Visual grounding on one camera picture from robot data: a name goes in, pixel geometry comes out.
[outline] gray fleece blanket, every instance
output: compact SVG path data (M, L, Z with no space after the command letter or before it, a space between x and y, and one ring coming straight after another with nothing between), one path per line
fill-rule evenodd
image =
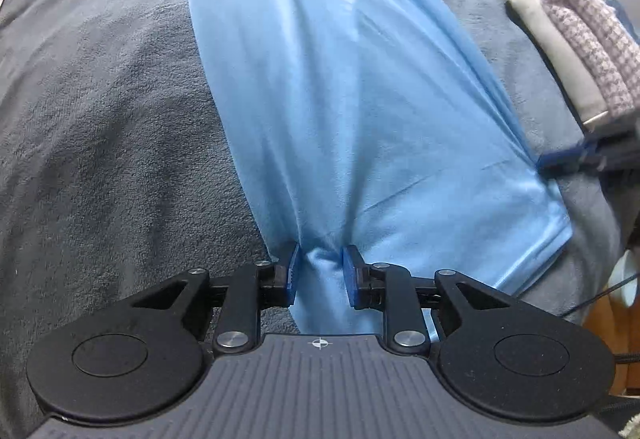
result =
M580 130L503 0L445 0L510 92L536 151ZM50 329L189 267L266 258L202 72L187 0L5 0L0 10L0 437L41 419L24 365ZM593 295L637 207L562 193L574 237L526 299ZM288 311L266 330L294 331Z

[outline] metal pivot screw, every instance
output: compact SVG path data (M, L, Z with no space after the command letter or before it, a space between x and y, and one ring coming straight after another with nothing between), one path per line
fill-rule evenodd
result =
M226 333L219 334L216 341L221 347L234 349L235 347L245 345L249 341L249 337L240 331L227 331Z
M424 334L418 331L400 331L394 336L394 341L403 347L417 347L422 345L426 339Z

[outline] black cable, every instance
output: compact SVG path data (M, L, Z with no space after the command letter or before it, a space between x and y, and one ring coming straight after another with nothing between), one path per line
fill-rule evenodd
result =
M616 432L622 430L626 423L638 413L640 413L640 399L618 395L606 396L602 406L596 407L593 412L594 416Z
M583 307L587 307L588 305L591 305L592 303L596 302L597 300L599 300L603 296L606 296L606 295L608 295L610 293L613 293L616 289L620 289L622 286L628 284L632 280L635 280L639 276L640 276L640 273L634 273L629 278L625 278L622 282L618 282L616 285L612 285L610 288L605 289L604 291L598 293L593 298L585 300L584 302L580 302L580 304L578 304L578 305L574 305L572 308L567 309L565 312L559 314L558 316L560 318L566 318L567 316L575 313L576 311L579 311Z
M615 354L613 357L619 365L627 365L640 361L640 353Z

